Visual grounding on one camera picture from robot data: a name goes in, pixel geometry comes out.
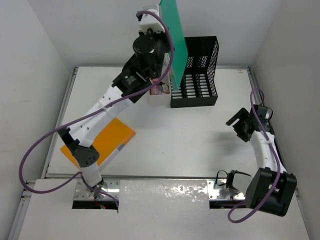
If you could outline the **brown white stamp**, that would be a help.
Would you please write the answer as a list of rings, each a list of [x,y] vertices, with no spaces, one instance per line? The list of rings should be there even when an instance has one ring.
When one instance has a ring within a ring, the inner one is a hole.
[[[170,88],[167,84],[162,83],[160,86],[162,94],[169,94],[170,93]]]

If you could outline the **pink glue bottle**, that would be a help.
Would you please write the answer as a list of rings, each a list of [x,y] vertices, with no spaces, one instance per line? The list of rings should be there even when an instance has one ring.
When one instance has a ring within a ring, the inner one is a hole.
[[[158,79],[153,79],[152,80],[152,85],[154,85],[156,82],[158,81]],[[159,89],[159,85],[155,85],[150,89],[150,95],[159,95],[160,94],[160,89]]]

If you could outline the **green notebook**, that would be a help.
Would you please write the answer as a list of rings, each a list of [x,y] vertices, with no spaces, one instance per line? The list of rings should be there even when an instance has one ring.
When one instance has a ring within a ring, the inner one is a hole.
[[[171,83],[173,90],[180,88],[188,60],[188,50],[180,20],[177,2],[175,0],[161,0],[159,3],[162,11],[162,19],[167,25],[174,46],[174,56],[171,66]]]

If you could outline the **orange notebook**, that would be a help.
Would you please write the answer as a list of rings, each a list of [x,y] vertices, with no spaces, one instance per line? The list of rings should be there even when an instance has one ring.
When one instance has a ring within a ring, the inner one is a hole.
[[[74,142],[69,134],[70,129],[65,128],[58,131],[64,146],[61,152],[76,166],[79,167],[75,157],[68,147]],[[95,138],[93,147],[99,153],[97,165],[102,171],[120,152],[120,150],[135,136],[136,132],[125,125],[118,118],[114,118]]]

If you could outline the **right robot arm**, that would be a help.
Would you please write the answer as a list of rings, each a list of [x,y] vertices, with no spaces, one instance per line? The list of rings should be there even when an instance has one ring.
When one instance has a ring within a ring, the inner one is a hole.
[[[273,111],[265,106],[254,105],[250,111],[241,108],[226,125],[232,126],[236,135],[253,147],[257,162],[254,176],[232,170],[226,177],[226,188],[243,193],[244,205],[254,209],[265,197],[273,184],[270,196],[259,209],[261,212],[283,217],[287,214],[297,186],[297,178],[288,173],[280,161],[275,145],[275,132],[270,124]]]

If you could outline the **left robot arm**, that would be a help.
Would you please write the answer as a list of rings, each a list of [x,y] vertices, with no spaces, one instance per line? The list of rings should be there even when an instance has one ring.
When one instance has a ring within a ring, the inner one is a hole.
[[[134,54],[106,93],[85,114],[87,118],[58,131],[78,163],[84,181],[92,189],[103,184],[97,163],[100,154],[93,146],[94,140],[113,119],[145,94],[153,80],[160,78],[170,43],[164,32],[148,29],[139,33],[132,48]]]

